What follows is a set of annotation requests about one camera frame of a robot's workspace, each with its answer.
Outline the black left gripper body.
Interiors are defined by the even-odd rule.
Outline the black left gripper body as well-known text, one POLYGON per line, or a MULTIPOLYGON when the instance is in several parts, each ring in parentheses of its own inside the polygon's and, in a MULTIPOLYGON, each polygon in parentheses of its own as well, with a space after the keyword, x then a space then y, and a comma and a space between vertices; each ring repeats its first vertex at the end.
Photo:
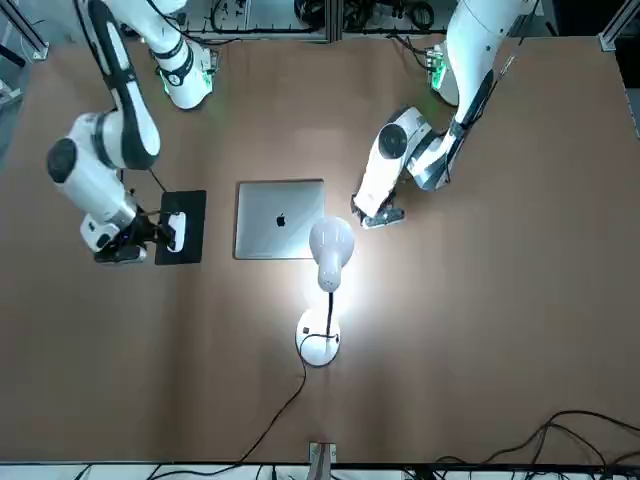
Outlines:
POLYGON ((377 212, 375 214, 369 215, 369 214, 366 214, 360 207, 356 205, 356 202, 355 202, 356 194, 352 194, 351 195, 351 213, 359 219, 387 218, 389 215, 392 215, 393 211, 395 210, 395 207, 394 207, 395 196, 396 194, 394 192, 390 193, 389 196, 382 202, 377 212))

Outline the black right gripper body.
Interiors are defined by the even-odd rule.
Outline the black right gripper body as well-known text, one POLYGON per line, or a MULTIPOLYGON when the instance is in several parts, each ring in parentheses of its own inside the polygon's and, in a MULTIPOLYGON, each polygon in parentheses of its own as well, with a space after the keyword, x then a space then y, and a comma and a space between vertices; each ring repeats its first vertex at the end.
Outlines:
POLYGON ((113 239, 115 247, 141 245, 153 240, 153 224, 149 219, 135 219, 128 227, 120 231, 113 239))

